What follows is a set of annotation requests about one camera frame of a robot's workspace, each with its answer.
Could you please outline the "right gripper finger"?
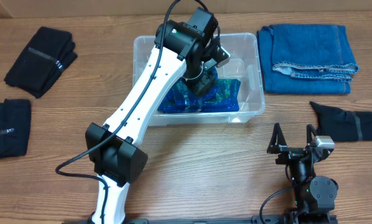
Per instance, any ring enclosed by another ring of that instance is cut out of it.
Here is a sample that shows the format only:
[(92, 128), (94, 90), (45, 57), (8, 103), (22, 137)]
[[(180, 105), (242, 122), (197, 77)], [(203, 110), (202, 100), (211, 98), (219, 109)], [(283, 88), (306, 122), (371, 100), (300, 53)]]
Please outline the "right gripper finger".
[(312, 124), (308, 124), (306, 126), (306, 130), (307, 130), (307, 144), (310, 144), (313, 141), (313, 138), (316, 137), (317, 132)]
[(268, 154), (280, 154), (285, 148), (287, 148), (287, 143), (282, 133), (282, 129), (279, 123), (274, 125), (272, 132), (272, 137), (267, 147)]

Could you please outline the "blue green sequin garment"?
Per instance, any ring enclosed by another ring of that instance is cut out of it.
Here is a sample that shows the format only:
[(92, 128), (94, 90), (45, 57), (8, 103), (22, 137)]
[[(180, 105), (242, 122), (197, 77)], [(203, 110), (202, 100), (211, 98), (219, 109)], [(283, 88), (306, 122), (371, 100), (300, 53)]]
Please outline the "blue green sequin garment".
[(239, 111), (241, 82), (237, 79), (219, 79), (216, 68), (211, 68), (209, 72), (215, 76), (216, 83), (206, 95), (197, 96), (179, 80), (168, 91), (157, 110), (164, 114)]

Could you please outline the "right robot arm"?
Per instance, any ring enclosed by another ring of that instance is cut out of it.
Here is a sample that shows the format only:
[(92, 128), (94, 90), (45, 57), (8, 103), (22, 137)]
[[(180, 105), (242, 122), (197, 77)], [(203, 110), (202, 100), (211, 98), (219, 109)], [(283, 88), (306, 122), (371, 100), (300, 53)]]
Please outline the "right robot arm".
[(268, 154), (277, 155), (276, 164), (285, 166), (285, 173), (291, 186), (270, 195), (259, 209), (262, 223), (268, 220), (263, 215), (264, 206), (277, 195), (293, 191), (295, 207), (282, 215), (275, 215), (270, 221), (276, 223), (337, 223), (330, 212), (335, 209), (338, 184), (326, 176), (317, 176), (314, 164), (327, 159), (335, 149), (329, 136), (320, 136), (314, 127), (307, 125), (307, 145), (289, 147), (279, 123), (274, 125), (272, 137), (267, 147)]

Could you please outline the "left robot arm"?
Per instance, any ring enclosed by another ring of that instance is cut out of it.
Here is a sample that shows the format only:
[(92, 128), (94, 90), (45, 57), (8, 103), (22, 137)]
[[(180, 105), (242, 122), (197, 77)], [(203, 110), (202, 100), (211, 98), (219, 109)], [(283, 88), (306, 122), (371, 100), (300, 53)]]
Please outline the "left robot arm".
[(125, 221), (129, 186), (147, 163), (148, 155), (139, 147), (152, 115), (181, 78), (199, 94), (213, 85), (204, 51), (217, 26), (215, 16), (200, 7), (188, 22), (160, 25), (149, 61), (127, 98), (104, 125), (89, 125), (86, 145), (99, 179), (99, 193), (87, 223)]

